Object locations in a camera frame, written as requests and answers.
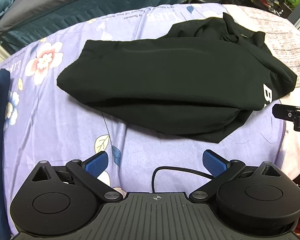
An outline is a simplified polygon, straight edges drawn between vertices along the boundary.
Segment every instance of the blue gripper pad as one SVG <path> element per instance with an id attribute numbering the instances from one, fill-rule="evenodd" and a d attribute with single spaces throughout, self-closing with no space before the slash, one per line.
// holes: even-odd
<path id="1" fill-rule="evenodd" d="M 93 177 L 97 178 L 108 167 L 108 161 L 108 154 L 106 152 L 99 152 L 83 161 L 81 167 Z"/>
<path id="2" fill-rule="evenodd" d="M 219 176 L 230 167 L 230 162 L 222 158 L 212 150 L 205 150 L 202 155 L 203 166 L 213 177 Z"/>

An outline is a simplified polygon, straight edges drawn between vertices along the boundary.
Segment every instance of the pink flower print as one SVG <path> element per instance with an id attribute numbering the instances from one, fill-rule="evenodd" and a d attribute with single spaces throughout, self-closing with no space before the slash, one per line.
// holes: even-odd
<path id="1" fill-rule="evenodd" d="M 51 45 L 45 42 L 37 52 L 37 57 L 31 59 L 26 65 L 25 74 L 30 77 L 34 74 L 34 84 L 39 85 L 47 76 L 49 68 L 58 67 L 62 62 L 63 53 L 59 52 L 62 42 Z"/>

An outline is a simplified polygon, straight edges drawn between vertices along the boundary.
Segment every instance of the black mechanical device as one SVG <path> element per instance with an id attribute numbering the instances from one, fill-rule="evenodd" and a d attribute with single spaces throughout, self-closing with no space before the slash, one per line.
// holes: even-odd
<path id="1" fill-rule="evenodd" d="M 298 116 L 297 109 L 290 116 L 288 106 L 273 109 L 277 118 Z M 189 196 L 155 192 L 159 167 L 153 193 L 128 192 L 125 198 L 97 179 L 108 166 L 106 152 L 65 166 L 40 161 L 11 203 L 19 231 L 13 239 L 298 239 L 293 231 L 300 216 L 300 188 L 277 166 L 267 161 L 246 166 L 211 150 L 202 161 L 211 175 L 196 174 L 211 181 Z"/>

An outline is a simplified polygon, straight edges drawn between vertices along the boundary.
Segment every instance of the black cable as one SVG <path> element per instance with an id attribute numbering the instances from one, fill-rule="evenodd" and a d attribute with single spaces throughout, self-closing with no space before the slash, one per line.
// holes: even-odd
<path id="1" fill-rule="evenodd" d="M 161 167 L 156 168 L 154 170 L 154 172 L 152 173 L 152 179 L 151 179 L 152 193 L 155 193 L 154 192 L 154 177 L 159 170 L 183 171 L 183 172 L 189 172 L 189 173 L 192 173 L 195 175 L 199 175 L 199 176 L 202 176 L 202 177 L 205 177 L 208 179 L 214 179 L 214 177 L 212 175 L 201 172 L 201 171 L 191 170 L 191 169 L 187 169 L 187 168 L 180 168 L 180 167 L 161 166 Z"/>

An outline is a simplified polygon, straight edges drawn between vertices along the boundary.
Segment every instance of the beige patterned fabric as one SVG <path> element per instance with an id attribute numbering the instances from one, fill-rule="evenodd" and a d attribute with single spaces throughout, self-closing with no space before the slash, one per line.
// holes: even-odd
<path id="1" fill-rule="evenodd" d="M 277 58 L 290 67 L 297 75 L 300 87 L 300 31 L 291 22 L 274 14 L 244 6 L 239 6 L 266 33 L 268 42 Z"/>

